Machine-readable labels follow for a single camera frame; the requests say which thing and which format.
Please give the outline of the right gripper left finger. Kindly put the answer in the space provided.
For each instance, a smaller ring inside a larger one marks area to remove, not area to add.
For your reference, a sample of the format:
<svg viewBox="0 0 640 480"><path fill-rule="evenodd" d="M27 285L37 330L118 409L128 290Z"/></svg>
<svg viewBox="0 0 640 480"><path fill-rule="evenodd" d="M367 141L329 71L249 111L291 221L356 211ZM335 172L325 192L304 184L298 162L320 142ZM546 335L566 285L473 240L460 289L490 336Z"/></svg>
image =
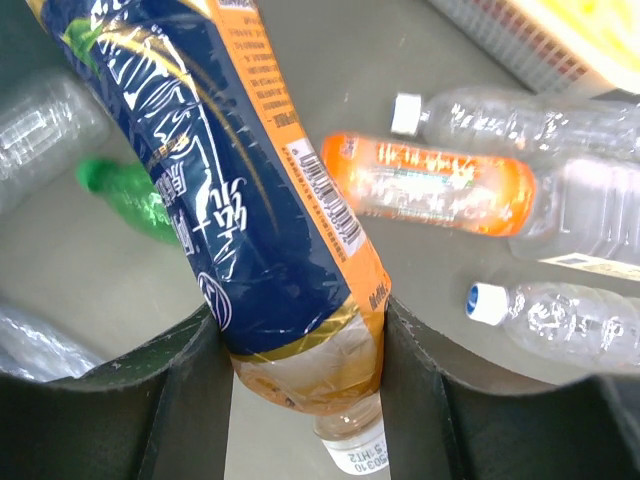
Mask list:
<svg viewBox="0 0 640 480"><path fill-rule="evenodd" d="M4 479L221 479L233 371L209 308L86 375L1 377Z"/></svg>

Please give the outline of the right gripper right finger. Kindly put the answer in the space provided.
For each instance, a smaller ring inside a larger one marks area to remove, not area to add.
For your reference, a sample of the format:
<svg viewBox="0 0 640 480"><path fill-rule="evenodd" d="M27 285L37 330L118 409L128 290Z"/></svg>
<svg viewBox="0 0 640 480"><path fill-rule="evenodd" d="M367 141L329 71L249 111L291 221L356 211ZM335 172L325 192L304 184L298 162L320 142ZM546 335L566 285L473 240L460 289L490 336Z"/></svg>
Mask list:
<svg viewBox="0 0 640 480"><path fill-rule="evenodd" d="M395 479L635 479L639 380L553 386L388 304L381 398Z"/></svg>

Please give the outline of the clear bottle blue cap front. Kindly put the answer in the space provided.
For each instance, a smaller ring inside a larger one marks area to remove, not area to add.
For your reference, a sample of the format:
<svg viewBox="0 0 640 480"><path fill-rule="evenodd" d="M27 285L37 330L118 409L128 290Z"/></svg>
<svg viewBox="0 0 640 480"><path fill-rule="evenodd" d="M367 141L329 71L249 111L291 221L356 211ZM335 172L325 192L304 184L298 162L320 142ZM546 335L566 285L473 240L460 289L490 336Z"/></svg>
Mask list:
<svg viewBox="0 0 640 480"><path fill-rule="evenodd" d="M80 378L105 360L41 318L1 303L1 372L28 381Z"/></svg>

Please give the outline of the crushed green bottle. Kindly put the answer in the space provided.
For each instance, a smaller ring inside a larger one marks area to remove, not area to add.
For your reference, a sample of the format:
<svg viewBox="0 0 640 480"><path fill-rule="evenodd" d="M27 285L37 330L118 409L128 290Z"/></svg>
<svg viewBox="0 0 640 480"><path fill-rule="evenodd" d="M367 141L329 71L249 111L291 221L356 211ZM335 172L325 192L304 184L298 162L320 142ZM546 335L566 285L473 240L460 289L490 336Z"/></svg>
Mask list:
<svg viewBox="0 0 640 480"><path fill-rule="evenodd" d="M75 177L136 231L169 245L180 244L162 197L140 163L89 158L76 167Z"/></svg>

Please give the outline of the orange bottle tall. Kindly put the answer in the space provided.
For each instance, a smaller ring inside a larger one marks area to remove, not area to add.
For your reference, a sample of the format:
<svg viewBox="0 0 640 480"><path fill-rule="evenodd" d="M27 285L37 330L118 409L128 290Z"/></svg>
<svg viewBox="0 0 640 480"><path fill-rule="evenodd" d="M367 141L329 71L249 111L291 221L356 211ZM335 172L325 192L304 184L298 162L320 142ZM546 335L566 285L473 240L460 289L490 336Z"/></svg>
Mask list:
<svg viewBox="0 0 640 480"><path fill-rule="evenodd" d="M513 158L445 152L353 132L326 137L321 155L359 215L511 237L533 218L541 192L531 168Z"/></svg>

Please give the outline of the large clear bottle with label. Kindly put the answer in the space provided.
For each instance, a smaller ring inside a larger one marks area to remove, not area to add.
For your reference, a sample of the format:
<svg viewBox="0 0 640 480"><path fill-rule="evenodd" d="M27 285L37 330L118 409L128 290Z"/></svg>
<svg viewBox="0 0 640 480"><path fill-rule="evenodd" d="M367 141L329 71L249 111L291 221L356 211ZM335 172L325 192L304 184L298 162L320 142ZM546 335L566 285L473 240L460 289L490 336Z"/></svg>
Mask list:
<svg viewBox="0 0 640 480"><path fill-rule="evenodd" d="M574 156L532 171L533 210L509 239L514 256L637 282L639 165Z"/></svg>

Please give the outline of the orange bottle with dark label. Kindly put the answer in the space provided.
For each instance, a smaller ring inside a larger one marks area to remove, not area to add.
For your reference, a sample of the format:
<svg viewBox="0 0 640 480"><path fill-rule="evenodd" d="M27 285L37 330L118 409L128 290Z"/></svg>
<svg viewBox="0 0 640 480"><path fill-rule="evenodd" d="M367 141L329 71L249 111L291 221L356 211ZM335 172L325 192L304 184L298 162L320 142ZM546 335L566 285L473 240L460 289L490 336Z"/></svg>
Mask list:
<svg viewBox="0 0 640 480"><path fill-rule="evenodd" d="M239 379L310 414L334 463L388 466L391 280L299 120L251 1L34 1L168 211Z"/></svg>

